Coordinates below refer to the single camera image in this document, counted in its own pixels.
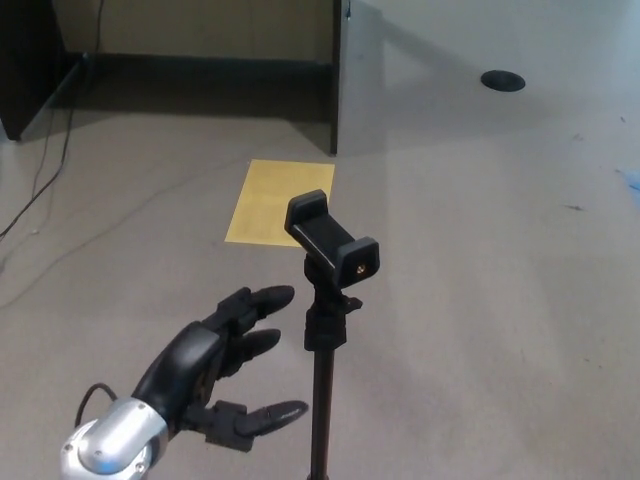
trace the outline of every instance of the tripod pole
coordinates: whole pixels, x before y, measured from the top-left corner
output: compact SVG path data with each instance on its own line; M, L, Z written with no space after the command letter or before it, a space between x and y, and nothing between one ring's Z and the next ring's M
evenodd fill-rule
M313 358L313 425L311 474L308 480L328 480L329 428L333 388L334 351L317 351Z

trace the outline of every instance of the floor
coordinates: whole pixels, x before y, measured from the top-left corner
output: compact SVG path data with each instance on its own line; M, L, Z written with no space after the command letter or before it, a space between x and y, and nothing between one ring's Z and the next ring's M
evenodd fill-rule
M298 295L265 321L278 349L216 396L310 400L302 251L224 243L263 158L335 162L334 215L381 244L350 290L332 478L640 477L640 215L616 172L640 168L638 22L634 0L355 2L335 160L285 121L80 111L64 175L0 245L0 476L55 477L85 388L127 394L243 285ZM484 89L492 68L527 88ZM3 225L31 194L32 137L0 143ZM185 434L152 478L303 479L310 427L249 456Z

